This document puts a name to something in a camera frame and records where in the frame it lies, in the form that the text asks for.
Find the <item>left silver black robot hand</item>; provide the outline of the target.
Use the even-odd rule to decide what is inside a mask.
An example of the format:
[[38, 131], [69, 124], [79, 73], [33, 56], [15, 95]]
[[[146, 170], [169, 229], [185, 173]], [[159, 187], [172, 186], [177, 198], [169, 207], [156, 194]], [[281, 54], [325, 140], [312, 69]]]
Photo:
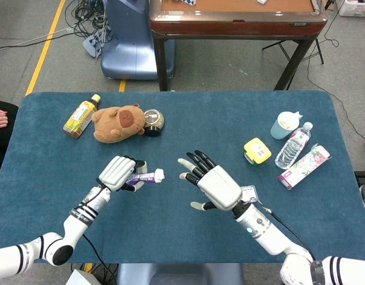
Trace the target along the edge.
[[128, 156], [115, 156], [97, 178], [99, 185], [108, 188], [111, 192], [119, 190], [136, 192], [143, 185], [143, 181], [130, 185], [127, 181], [132, 174], [145, 174], [147, 163]]

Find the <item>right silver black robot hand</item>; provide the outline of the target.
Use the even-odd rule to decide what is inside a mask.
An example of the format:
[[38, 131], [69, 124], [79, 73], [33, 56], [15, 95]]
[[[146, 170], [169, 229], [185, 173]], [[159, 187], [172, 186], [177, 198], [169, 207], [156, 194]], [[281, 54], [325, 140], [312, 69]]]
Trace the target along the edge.
[[242, 189], [238, 183], [208, 155], [200, 150], [187, 153], [190, 160], [179, 158], [178, 163], [188, 171], [180, 174], [180, 179], [197, 186], [208, 202], [191, 202], [192, 208], [200, 211], [219, 209], [221, 211], [232, 210], [242, 198]]

